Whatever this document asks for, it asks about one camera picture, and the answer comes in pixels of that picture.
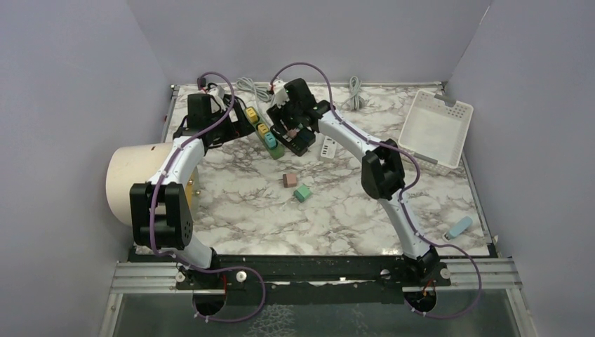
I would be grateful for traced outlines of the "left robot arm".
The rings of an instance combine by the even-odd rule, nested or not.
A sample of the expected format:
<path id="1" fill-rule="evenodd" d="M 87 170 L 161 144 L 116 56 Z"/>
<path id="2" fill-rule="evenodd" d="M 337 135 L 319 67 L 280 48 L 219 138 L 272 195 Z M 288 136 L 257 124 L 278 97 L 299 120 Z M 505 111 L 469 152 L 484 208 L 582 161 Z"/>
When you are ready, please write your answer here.
<path id="1" fill-rule="evenodd" d="M 254 133 L 243 108 L 242 99 L 219 86 L 188 95 L 187 114 L 163 164 L 129 191 L 135 244 L 193 268 L 194 279 L 207 289 L 218 284 L 221 271 L 212 264 L 214 249 L 193 237 L 187 184 L 209 149 Z"/>

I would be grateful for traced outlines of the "white power strip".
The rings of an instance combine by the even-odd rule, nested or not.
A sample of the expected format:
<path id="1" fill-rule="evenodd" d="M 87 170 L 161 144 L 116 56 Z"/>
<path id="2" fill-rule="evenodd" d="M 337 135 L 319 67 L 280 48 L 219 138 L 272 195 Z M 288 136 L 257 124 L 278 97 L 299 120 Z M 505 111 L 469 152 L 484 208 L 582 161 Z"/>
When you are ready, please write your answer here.
<path id="1" fill-rule="evenodd" d="M 337 142 L 332 138 L 325 136 L 321 151 L 319 153 L 319 159 L 321 161 L 333 161 L 337 152 Z"/>

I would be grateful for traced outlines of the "green USB charger plug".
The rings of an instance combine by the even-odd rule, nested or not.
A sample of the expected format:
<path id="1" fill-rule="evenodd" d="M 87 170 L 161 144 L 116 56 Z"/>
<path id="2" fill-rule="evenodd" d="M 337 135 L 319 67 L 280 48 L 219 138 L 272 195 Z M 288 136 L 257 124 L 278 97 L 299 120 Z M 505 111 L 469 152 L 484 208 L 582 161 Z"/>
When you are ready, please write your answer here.
<path id="1" fill-rule="evenodd" d="M 296 198 L 300 203 L 308 200 L 311 195 L 312 191 L 306 185 L 301 185 L 293 191 L 294 198 Z"/>

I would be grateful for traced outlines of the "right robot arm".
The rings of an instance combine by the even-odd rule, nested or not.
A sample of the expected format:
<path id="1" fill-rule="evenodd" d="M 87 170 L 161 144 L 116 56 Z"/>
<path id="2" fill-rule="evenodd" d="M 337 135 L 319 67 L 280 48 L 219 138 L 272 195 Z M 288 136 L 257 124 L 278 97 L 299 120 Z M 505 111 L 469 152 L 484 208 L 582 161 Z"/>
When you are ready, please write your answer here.
<path id="1" fill-rule="evenodd" d="M 439 263 L 433 244 L 426 242 L 413 211 L 406 204 L 403 152 L 389 139 L 381 141 L 347 121 L 333 99 L 317 100 L 307 82 L 294 79 L 269 85 L 272 103 L 267 115 L 273 136 L 301 157 L 315 142 L 316 134 L 328 136 L 361 162 L 361 186 L 386 211 L 403 249 L 406 279 L 421 286 L 430 280 Z"/>

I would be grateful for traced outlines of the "black power strip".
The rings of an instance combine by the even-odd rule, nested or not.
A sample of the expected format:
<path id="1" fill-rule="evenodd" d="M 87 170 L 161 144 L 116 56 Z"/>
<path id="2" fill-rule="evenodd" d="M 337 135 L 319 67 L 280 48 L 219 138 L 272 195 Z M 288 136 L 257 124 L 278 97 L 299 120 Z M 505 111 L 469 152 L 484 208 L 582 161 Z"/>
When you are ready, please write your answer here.
<path id="1" fill-rule="evenodd" d="M 298 131 L 295 138 L 289 138 L 286 132 L 284 135 L 280 136 L 279 141 L 293 154 L 301 157 L 308 151 L 309 147 L 315 143 L 316 136 L 314 132 L 310 131 L 308 128 L 302 128 Z"/>

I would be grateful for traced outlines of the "pink USB charger plug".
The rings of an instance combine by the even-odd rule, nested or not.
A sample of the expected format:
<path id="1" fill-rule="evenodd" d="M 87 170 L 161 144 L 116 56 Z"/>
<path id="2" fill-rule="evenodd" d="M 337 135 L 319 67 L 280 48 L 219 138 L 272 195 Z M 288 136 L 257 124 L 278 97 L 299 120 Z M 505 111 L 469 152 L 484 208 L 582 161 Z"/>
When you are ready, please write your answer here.
<path id="1" fill-rule="evenodd" d="M 298 177 L 294 173 L 285 173 L 282 175 L 282 182 L 285 188 L 295 187 L 298 184 Z"/>

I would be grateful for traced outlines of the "green power strip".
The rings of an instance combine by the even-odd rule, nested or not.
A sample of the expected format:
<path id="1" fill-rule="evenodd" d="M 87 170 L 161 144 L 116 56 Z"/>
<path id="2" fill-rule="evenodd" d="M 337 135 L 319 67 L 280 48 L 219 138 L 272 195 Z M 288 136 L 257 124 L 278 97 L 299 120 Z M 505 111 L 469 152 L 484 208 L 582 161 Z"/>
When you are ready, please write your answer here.
<path id="1" fill-rule="evenodd" d="M 253 106 L 248 106 L 244 114 L 271 158 L 274 160 L 282 158 L 285 147 L 275 138 L 265 118 Z"/>

